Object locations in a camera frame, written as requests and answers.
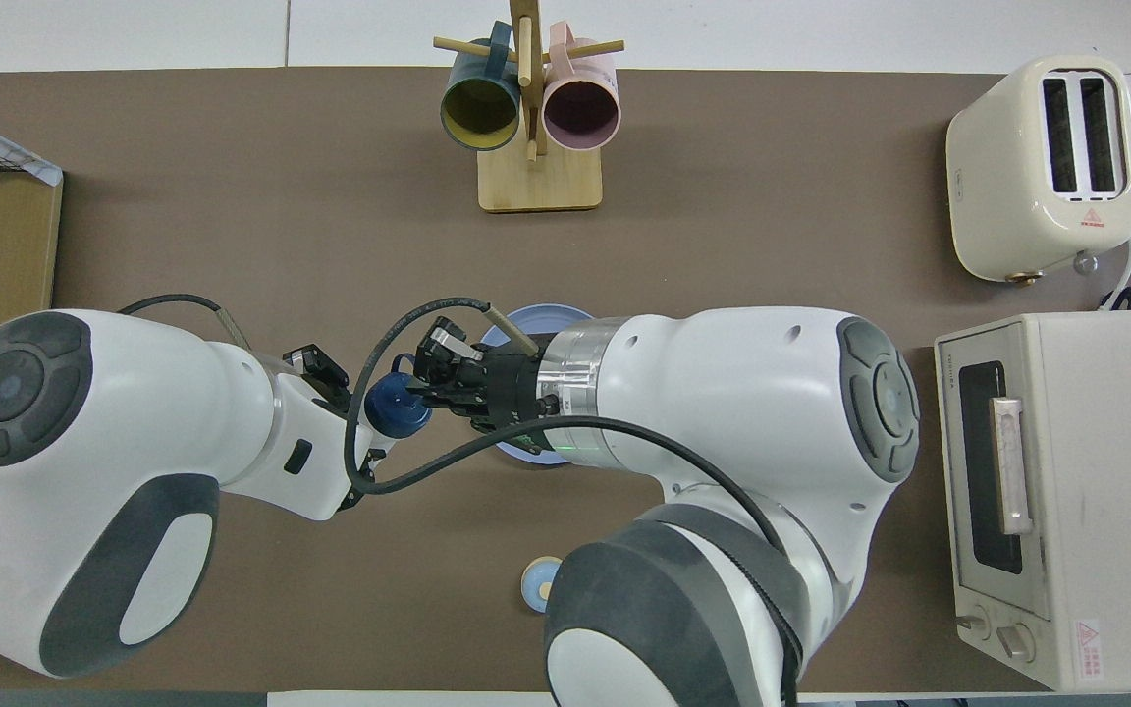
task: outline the black cable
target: black cable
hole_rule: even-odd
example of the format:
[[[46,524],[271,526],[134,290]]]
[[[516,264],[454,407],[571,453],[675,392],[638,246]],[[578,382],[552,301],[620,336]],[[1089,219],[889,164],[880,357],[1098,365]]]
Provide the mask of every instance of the black cable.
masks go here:
[[[1113,312],[1116,312],[1116,310],[1120,309],[1126,309],[1131,312],[1131,286],[1123,287],[1123,290],[1120,291],[1120,295],[1116,296],[1116,301],[1112,304]]]
[[[435,460],[432,460],[426,465],[418,466],[417,469],[399,475],[394,480],[387,480],[387,482],[378,483],[373,480],[365,478],[361,471],[361,463],[363,460],[359,462],[355,459],[355,430],[357,430],[357,424],[360,422],[361,408],[364,406],[364,390],[369,387],[369,379],[373,377],[373,368],[378,365],[378,360],[382,359],[382,354],[386,354],[387,348],[390,348],[391,342],[394,342],[402,331],[412,326],[414,321],[417,321],[417,319],[425,317],[428,313],[435,312],[439,309],[449,308],[470,308],[480,310],[480,312],[486,312],[486,310],[491,309],[491,304],[487,303],[487,301],[474,300],[472,296],[446,296],[446,299],[442,300],[428,301],[428,303],[422,304],[421,308],[414,309],[412,312],[405,313],[404,317],[397,319],[397,321],[387,330],[387,334],[382,335],[381,339],[378,339],[377,344],[373,345],[373,351],[371,351],[371,353],[369,353],[369,357],[365,359],[364,368],[361,369],[361,374],[357,379],[355,379],[355,386],[352,389],[352,405],[346,408],[346,429],[343,434],[343,465],[346,467],[346,475],[348,475],[348,480],[351,480],[352,488],[354,488],[355,491],[368,495],[394,493],[403,488],[409,488],[414,483],[430,477],[430,475],[446,468],[446,466],[455,465],[455,463],[472,456],[472,454],[482,451],[489,447],[494,447],[498,442],[506,442],[506,440],[512,438],[535,433],[535,431],[563,428],[593,428],[620,431],[620,433],[644,439],[646,442],[656,443],[657,447],[672,451],[674,456],[690,463],[696,466],[697,469],[703,472],[706,477],[714,480],[714,482],[718,483],[724,491],[732,494],[732,498],[735,498],[736,502],[741,503],[741,508],[744,509],[751,518],[753,518],[756,524],[758,524],[758,529],[762,532],[762,536],[767,538],[767,542],[776,548],[776,550],[783,552],[783,554],[786,554],[785,543],[779,540],[779,536],[776,534],[776,528],[770,526],[770,520],[767,519],[766,514],[762,514],[762,509],[759,509],[758,502],[753,500],[753,497],[745,493],[744,489],[742,489],[740,484],[735,483],[734,480],[723,473],[722,469],[718,469],[718,467],[710,463],[709,459],[701,457],[700,454],[682,446],[682,443],[675,442],[674,439],[657,433],[657,431],[632,424],[632,422],[611,420],[611,417],[564,415],[555,417],[539,417],[537,421],[518,422],[516,425],[508,425],[507,428],[491,431],[491,433],[484,434],[483,437],[474,439],[470,442],[463,443],[463,446],[452,449],[452,451],[444,452],[442,456],[437,457]]]
[[[637,439],[642,439],[646,442],[656,443],[674,456],[679,457],[689,463],[689,465],[696,466],[701,473],[718,483],[720,488],[724,489],[732,498],[735,498],[736,502],[741,503],[741,508],[753,518],[754,523],[758,524],[759,532],[762,532],[762,536],[767,538],[774,549],[779,550],[783,554],[788,554],[785,550],[785,543],[779,540],[776,534],[776,528],[770,526],[770,520],[767,519],[766,514],[762,514],[762,509],[759,509],[758,502],[753,500],[753,497],[749,495],[735,483],[732,477],[728,477],[722,469],[718,469],[709,459],[701,457],[700,454],[692,451],[687,446],[681,442],[675,442],[674,439],[661,434],[658,431],[654,431],[627,421],[616,421],[612,417],[597,417],[592,415],[561,415],[554,417],[539,417],[536,421],[525,421],[518,422],[515,425],[508,425],[507,428],[500,428],[491,433],[484,434],[481,438],[474,439],[470,442],[463,443],[463,446],[441,454],[432,462],[428,462],[425,465],[418,466],[418,468],[413,469],[406,474],[400,474],[394,480],[387,480],[387,482],[374,483],[372,480],[364,478],[363,475],[357,474],[357,477],[353,480],[352,486],[357,489],[361,493],[365,494],[380,494],[380,493],[394,493],[404,488],[409,488],[414,483],[421,482],[434,475],[435,472],[442,471],[446,466],[455,465],[455,463],[470,457],[477,451],[482,451],[485,448],[494,447],[498,442],[507,442],[510,439],[515,439],[521,436],[537,433],[537,431],[546,431],[551,429],[566,429],[566,428],[588,428],[588,429],[602,429],[608,431],[619,431],[619,433],[629,434]]]
[[[230,316],[219,304],[215,301],[206,299],[206,296],[200,296],[197,294],[185,294],[184,292],[175,292],[174,294],[157,294],[154,296],[147,296],[145,300],[135,301],[133,304],[127,305],[127,308],[120,308],[115,311],[116,314],[135,314],[140,312],[140,310],[147,308],[154,308],[156,304],[166,303],[166,301],[187,301],[191,304],[201,305],[201,308],[208,308],[216,314],[216,318],[221,321],[221,327],[225,328],[225,333],[230,335],[230,338],[234,340],[241,348],[248,351],[251,350],[251,344],[248,344],[248,337],[242,335],[238,322],[234,318]]]
[[[491,304],[487,301],[474,300],[472,296],[444,296],[442,300],[428,301],[421,308],[414,309],[412,312],[405,313],[404,317],[396,319],[396,322],[390,326],[387,334],[382,335],[382,338],[378,339],[377,344],[373,345],[373,351],[369,351],[369,357],[364,360],[361,374],[355,377],[355,386],[352,388],[352,404],[346,407],[346,425],[343,429],[343,465],[346,467],[348,478],[354,480],[352,486],[355,486],[355,480],[364,480],[361,475],[362,460],[355,457],[355,429],[357,429],[361,421],[361,408],[364,406],[364,390],[369,387],[369,379],[373,377],[373,368],[377,368],[378,362],[382,359],[382,354],[386,354],[387,348],[390,348],[391,342],[402,331],[412,326],[413,322],[416,322],[417,319],[425,317],[428,313],[449,308],[470,308],[480,310],[480,312],[486,312],[486,310],[491,309]]]
[[[147,296],[145,300],[135,301],[133,304],[127,305],[127,308],[120,308],[115,311],[116,314],[133,314],[135,312],[140,312],[143,309],[154,308],[156,304],[163,304],[165,301],[189,301],[191,304],[200,304],[204,308],[214,310],[214,312],[221,311],[221,305],[215,301],[206,299],[206,296],[200,296],[197,294],[185,294],[184,292],[176,292],[176,294],[157,294],[154,296]]]

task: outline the wooden mug tree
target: wooden mug tree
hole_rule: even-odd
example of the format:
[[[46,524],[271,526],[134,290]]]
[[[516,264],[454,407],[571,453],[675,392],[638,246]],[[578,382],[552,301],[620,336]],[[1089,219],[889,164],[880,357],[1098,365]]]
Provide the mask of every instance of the wooden mug tree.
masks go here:
[[[567,149],[544,130],[544,53],[539,40],[539,0],[509,0],[521,86],[521,122],[504,147],[480,153],[480,206],[491,213],[575,212],[601,205],[601,150]],[[435,48],[486,57],[491,49],[470,41],[435,36]],[[623,41],[576,46],[569,58],[621,52]]]

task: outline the oven label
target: oven label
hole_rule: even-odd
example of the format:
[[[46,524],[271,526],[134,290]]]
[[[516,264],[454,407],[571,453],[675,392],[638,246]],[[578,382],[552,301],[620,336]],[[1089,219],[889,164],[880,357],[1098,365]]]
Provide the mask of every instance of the oven label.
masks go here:
[[[1072,622],[1076,637],[1076,676],[1081,681],[1100,681],[1103,667],[1103,630],[1097,619]]]

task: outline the brown tablecloth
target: brown tablecloth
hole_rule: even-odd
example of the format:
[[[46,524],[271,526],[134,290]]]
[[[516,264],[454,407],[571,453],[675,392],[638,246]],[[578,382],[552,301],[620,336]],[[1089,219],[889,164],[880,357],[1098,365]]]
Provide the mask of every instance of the brown tablecloth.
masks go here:
[[[530,215],[477,207],[474,156],[439,126],[444,77],[0,75],[0,132],[67,170],[57,305],[197,292],[225,304],[257,348],[317,342],[353,372],[391,321],[439,295],[506,310],[561,301],[596,317],[851,310],[905,351],[924,446],[880,520],[861,600],[802,688],[1037,688],[956,638],[929,346],[1025,310],[1090,309],[1122,256],[1095,277],[1064,270],[1027,290],[959,267],[943,135],[996,77],[624,71],[605,202]],[[205,314],[153,313],[219,338]],[[486,328],[458,321],[475,337]],[[470,434],[437,415],[385,469]],[[225,495],[206,583],[162,639],[66,683],[0,658],[0,688],[546,689],[521,569],[658,501],[650,480],[494,450],[327,524]]]

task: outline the blue mug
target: blue mug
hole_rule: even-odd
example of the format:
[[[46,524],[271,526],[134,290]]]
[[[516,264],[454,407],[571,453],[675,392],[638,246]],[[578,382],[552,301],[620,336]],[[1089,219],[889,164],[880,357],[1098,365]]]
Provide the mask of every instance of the blue mug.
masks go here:
[[[452,62],[439,117],[446,132],[463,147],[495,149],[517,135],[521,86],[517,85],[517,66],[509,62],[511,35],[508,23],[497,21],[490,40],[474,41],[490,46],[490,55],[457,53]]]

